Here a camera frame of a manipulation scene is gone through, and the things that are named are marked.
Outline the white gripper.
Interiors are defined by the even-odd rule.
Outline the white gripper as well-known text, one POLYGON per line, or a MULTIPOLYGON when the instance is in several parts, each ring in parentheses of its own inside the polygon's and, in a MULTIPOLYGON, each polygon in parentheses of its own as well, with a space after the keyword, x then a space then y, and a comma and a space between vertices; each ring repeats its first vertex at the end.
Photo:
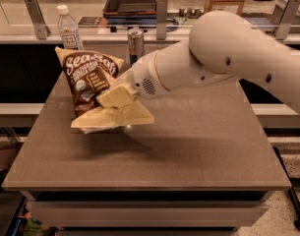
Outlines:
POLYGON ((136 61, 127 72, 116 79, 113 88, 105 90, 96 98, 98 103, 105 108, 122 108, 132 104, 136 94, 146 99, 168 94, 169 90, 158 77, 156 54, 157 51, 152 52, 136 61))

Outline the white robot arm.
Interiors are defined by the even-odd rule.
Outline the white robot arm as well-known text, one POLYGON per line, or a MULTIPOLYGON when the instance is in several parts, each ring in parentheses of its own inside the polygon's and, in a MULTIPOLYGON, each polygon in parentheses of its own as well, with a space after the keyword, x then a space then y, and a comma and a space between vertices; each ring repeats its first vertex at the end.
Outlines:
POLYGON ((254 83, 300 115, 300 51, 225 11, 202 15, 188 39, 141 57, 115 84, 153 99, 232 78, 254 83))

